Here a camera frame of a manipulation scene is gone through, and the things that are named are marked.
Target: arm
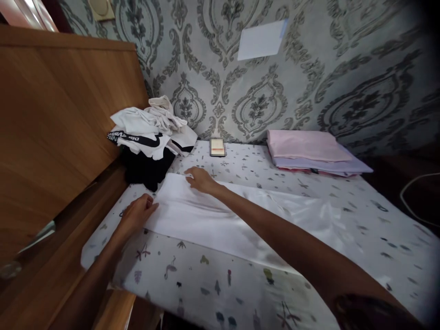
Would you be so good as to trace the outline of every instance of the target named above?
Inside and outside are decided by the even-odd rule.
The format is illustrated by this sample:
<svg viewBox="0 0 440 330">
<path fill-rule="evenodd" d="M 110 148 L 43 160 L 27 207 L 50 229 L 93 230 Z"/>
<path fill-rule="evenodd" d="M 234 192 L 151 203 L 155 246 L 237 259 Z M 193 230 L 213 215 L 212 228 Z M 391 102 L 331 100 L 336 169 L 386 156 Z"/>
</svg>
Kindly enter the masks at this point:
<svg viewBox="0 0 440 330">
<path fill-rule="evenodd" d="M 145 221 L 157 209 L 153 198 L 148 194 L 133 201 L 102 250 L 101 254 L 81 279 L 63 308 L 56 316 L 50 329 L 90 329 L 105 294 L 110 276 L 121 256 L 122 248 Z"/>
<path fill-rule="evenodd" d="M 298 226 L 216 183 L 205 170 L 192 167 L 185 173 L 193 176 L 187 177 L 191 188 L 208 193 L 229 207 L 310 281 L 333 314 L 336 298 L 345 294 L 375 297 L 405 310 L 359 266 Z"/>
</svg>

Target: person's left hand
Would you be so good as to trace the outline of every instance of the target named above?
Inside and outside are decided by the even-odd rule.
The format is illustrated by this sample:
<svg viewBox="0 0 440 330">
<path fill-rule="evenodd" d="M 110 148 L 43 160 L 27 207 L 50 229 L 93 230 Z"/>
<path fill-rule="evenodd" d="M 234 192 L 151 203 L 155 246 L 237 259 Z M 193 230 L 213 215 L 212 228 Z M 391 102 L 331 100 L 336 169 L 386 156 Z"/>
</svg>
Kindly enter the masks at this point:
<svg viewBox="0 0 440 330">
<path fill-rule="evenodd" d="M 144 194 L 132 201 L 124 211 L 115 233 L 124 238 L 129 238 L 142 229 L 145 222 L 158 206 L 159 203 L 153 204 L 153 198 L 148 194 Z"/>
</svg>

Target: patterned bedsheet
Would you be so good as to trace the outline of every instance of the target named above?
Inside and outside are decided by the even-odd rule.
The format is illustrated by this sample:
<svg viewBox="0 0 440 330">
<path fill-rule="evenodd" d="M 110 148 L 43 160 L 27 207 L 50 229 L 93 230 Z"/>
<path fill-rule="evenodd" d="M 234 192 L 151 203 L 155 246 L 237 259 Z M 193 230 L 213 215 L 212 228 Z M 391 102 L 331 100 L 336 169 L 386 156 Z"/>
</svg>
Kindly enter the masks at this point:
<svg viewBox="0 0 440 330">
<path fill-rule="evenodd" d="M 227 156 L 210 157 L 209 142 L 169 169 L 191 166 L 214 179 L 323 198 L 342 209 L 347 231 L 364 258 L 359 265 L 419 320 L 429 322 L 436 290 L 439 239 L 388 202 L 362 177 L 292 173 L 271 163 L 265 146 L 229 143 Z M 82 250 L 88 269 L 118 225 L 127 205 L 154 193 L 131 185 Z M 206 329 L 338 329 L 314 288 L 298 272 L 252 264 L 176 238 L 142 232 L 126 245 L 113 282 Z"/>
</svg>

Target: wallpaper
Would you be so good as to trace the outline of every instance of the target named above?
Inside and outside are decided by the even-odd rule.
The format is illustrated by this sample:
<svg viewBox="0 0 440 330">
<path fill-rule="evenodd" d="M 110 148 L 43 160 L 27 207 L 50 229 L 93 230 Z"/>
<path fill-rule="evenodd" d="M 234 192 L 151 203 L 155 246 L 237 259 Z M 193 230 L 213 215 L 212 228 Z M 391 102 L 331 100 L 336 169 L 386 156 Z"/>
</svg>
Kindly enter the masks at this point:
<svg viewBox="0 0 440 330">
<path fill-rule="evenodd" d="M 366 156 L 438 137 L 438 61 L 414 1 L 112 0 L 104 23 L 87 0 L 60 4 L 75 33 L 135 43 L 149 96 L 201 139 L 321 130 Z M 243 29 L 284 19 L 277 55 L 237 61 Z"/>
</svg>

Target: wooden headboard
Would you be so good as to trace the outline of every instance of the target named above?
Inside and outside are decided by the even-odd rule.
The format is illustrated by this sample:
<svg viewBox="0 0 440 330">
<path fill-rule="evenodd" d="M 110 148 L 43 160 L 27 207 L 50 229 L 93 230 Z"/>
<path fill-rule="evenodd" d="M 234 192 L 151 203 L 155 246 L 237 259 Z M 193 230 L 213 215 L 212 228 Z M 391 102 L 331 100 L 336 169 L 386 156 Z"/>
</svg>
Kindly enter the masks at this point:
<svg viewBox="0 0 440 330">
<path fill-rule="evenodd" d="M 117 156 L 110 115 L 145 108 L 134 44 L 0 26 L 0 267 Z"/>
</svg>

